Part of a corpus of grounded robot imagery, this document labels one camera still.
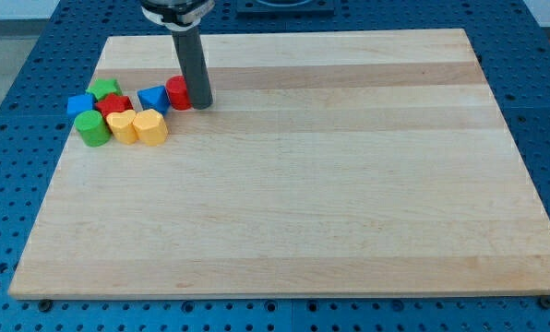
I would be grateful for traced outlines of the robot arm flange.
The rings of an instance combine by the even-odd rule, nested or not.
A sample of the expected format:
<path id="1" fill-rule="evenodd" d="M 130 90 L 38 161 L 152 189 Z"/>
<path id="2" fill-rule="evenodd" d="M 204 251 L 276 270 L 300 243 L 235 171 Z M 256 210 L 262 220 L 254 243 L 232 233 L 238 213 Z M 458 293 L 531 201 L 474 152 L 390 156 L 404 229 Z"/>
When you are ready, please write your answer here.
<path id="1" fill-rule="evenodd" d="M 214 0 L 140 0 L 144 16 L 171 31 L 196 27 L 215 6 Z"/>

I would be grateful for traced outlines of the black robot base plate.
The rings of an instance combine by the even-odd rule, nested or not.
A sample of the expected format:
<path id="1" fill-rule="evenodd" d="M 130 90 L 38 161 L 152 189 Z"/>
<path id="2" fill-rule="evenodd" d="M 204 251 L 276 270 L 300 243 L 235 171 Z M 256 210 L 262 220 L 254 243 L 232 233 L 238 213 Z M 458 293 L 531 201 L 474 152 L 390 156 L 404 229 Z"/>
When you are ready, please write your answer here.
<path id="1" fill-rule="evenodd" d="M 334 14 L 336 0 L 235 0 L 238 17 L 276 16 L 295 17 L 302 15 L 331 16 Z"/>

